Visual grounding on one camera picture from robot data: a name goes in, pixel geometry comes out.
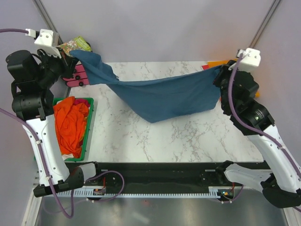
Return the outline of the blue polo shirt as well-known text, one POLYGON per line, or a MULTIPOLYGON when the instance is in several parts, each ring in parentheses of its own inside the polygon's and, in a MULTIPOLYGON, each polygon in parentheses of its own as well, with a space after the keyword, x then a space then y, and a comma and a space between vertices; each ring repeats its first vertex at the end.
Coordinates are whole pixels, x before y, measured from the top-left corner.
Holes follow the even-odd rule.
POLYGON ((137 115, 150 123, 215 108, 220 98, 213 84, 220 67, 148 81, 120 81, 99 54, 72 50, 83 65, 90 85, 105 84, 137 115))

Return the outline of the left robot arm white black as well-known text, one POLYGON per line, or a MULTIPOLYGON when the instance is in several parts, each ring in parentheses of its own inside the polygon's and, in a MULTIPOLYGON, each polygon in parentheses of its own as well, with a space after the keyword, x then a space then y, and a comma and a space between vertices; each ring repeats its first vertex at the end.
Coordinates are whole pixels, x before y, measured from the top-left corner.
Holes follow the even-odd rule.
POLYGON ((55 134, 54 95, 50 88, 60 77, 73 75, 78 59, 61 49, 58 56, 50 56, 38 49, 16 51, 6 58, 7 69, 14 78, 11 84, 14 117, 22 123, 39 170, 39 184, 35 197, 75 190, 86 180, 93 185, 103 181, 103 173, 94 163, 85 163, 70 170, 60 152, 55 134))

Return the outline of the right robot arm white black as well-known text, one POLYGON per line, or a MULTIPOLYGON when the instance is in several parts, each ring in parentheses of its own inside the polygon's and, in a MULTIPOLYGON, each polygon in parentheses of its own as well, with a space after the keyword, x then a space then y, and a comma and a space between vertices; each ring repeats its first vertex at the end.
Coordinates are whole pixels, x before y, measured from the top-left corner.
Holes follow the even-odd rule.
POLYGON ((300 211, 301 167, 287 150, 267 108, 255 100, 258 83, 248 72, 233 72, 230 67, 235 63, 230 60, 215 67, 217 76, 213 84, 220 89, 223 114, 256 146, 270 169, 249 169, 225 161, 216 169, 216 182, 250 187, 275 207, 300 211))

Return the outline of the black pink drawer organizer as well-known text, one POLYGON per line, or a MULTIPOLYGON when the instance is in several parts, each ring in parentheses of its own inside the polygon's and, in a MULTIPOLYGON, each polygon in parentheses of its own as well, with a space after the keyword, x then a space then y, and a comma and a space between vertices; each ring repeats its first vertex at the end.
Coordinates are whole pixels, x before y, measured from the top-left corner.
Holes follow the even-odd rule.
POLYGON ((62 78, 68 87, 83 87, 89 84, 86 71, 80 61, 77 61, 70 78, 62 78))

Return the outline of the light green book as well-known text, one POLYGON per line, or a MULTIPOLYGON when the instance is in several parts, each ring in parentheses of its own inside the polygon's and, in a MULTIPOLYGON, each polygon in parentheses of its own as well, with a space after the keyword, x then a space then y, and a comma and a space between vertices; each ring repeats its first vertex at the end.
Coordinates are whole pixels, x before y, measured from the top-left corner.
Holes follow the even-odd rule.
POLYGON ((70 52, 73 50, 83 50, 92 52, 92 48, 88 42, 86 42, 81 36, 69 40, 61 45, 57 46, 59 49, 63 50, 66 55, 71 57, 70 52))

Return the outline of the orange plastic folder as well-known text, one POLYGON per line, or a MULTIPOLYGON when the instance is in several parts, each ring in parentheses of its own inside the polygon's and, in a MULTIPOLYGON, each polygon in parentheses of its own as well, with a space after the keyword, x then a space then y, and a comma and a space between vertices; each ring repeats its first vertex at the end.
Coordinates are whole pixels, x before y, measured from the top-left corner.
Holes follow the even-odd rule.
MULTIPOLYGON (((222 60, 222 61, 208 61, 207 65, 209 65, 211 68, 216 67, 216 66, 221 66, 221 65, 226 65, 230 60, 222 60)), ((256 91, 255 93, 255 98, 259 98, 260 93, 259 91, 256 91)))

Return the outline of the red plastic folder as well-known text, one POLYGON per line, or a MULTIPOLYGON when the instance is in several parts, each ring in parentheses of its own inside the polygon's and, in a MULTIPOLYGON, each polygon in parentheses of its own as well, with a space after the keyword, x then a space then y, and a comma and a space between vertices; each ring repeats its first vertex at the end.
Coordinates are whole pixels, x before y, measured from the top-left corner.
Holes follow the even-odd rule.
POLYGON ((209 65, 202 65, 201 67, 203 70, 207 70, 207 69, 211 68, 209 65))

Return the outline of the orange shirt in bin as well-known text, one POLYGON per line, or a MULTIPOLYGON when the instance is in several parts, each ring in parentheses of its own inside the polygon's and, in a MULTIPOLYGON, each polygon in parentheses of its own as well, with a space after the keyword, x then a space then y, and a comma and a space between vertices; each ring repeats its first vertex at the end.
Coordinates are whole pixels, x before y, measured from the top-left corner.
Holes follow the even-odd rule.
POLYGON ((55 132, 62 155, 81 156, 89 108, 86 99, 73 96, 54 105, 55 132))

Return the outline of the green plastic bin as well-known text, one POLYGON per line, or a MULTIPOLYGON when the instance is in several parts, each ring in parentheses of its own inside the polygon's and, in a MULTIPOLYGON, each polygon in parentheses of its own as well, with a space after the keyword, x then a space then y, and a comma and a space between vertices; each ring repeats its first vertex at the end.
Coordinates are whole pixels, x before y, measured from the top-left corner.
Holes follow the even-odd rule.
MULTIPOLYGON (((65 99, 65 98, 55 98, 53 100, 53 108, 54 108, 54 105, 56 105, 59 101, 61 101, 63 99, 65 99)), ((83 143, 82 143, 82 146, 81 146, 82 147, 81 156, 79 158, 74 158, 72 155, 62 155, 61 154, 60 147, 59 147, 59 144, 58 144, 58 140, 57 140, 57 137, 56 137, 56 132, 55 132, 55 116, 54 116, 54 114, 50 115, 48 117, 48 119, 44 121, 46 123, 46 127, 45 127, 45 130, 42 132, 42 136, 44 138, 51 138, 52 139, 50 141, 50 144, 54 145, 54 147, 51 147, 50 150, 55 152, 55 157, 59 157, 63 161, 77 162, 77 161, 82 161, 82 160, 85 159, 86 147, 87 147, 87 144, 88 144, 88 136, 89 136, 90 126, 91 126, 91 121, 92 121, 92 114, 93 114, 93 111, 94 111, 94 99, 89 98, 89 97, 79 98, 79 99, 86 99, 90 104, 89 115, 88 115, 88 119, 87 119, 87 128, 86 128, 83 143)))

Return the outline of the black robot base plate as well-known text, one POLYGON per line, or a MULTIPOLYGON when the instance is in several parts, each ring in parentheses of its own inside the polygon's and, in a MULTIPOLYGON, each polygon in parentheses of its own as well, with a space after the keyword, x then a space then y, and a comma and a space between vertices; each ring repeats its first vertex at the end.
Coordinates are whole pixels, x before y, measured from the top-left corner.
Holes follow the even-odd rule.
POLYGON ((108 174, 87 182, 109 193, 206 193, 209 187, 231 186, 221 175, 232 162, 112 163, 99 162, 96 173, 108 174))

